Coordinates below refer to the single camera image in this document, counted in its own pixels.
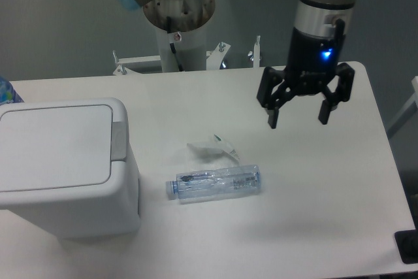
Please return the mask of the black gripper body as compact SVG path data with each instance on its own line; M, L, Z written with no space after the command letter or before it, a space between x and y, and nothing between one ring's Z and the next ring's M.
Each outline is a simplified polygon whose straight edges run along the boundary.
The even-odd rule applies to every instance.
M344 28L336 26L330 37L314 37L293 29L285 67L285 85L292 94L315 95L335 77L346 37Z

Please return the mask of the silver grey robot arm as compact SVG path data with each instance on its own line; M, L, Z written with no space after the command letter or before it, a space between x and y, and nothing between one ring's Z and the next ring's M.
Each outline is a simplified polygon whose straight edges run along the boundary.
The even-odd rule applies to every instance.
M128 10L141 8L163 33L159 50L165 72L206 68L206 50L188 35L208 23L214 0L118 0ZM280 108L296 96L322 94L319 121L326 124L339 103L351 97L355 71L338 61L355 0L299 0L287 64L282 71L266 67L257 100L275 128Z

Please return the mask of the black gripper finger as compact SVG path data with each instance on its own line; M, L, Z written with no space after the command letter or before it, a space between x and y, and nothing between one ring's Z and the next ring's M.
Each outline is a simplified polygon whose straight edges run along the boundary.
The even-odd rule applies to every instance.
M261 81L257 91L257 100L268 114L268 124L271 129L275 129L278 122L279 106L276 101L283 94L283 88L280 87L285 82L284 71L279 71L273 67L265 67L261 76Z
M347 63L341 63L336 67L336 76L338 76L338 83L333 92L328 86L324 86L321 90L325 99L321 104L318 119L323 125L328 123L331 112L338 107L340 102L350 100L355 70Z

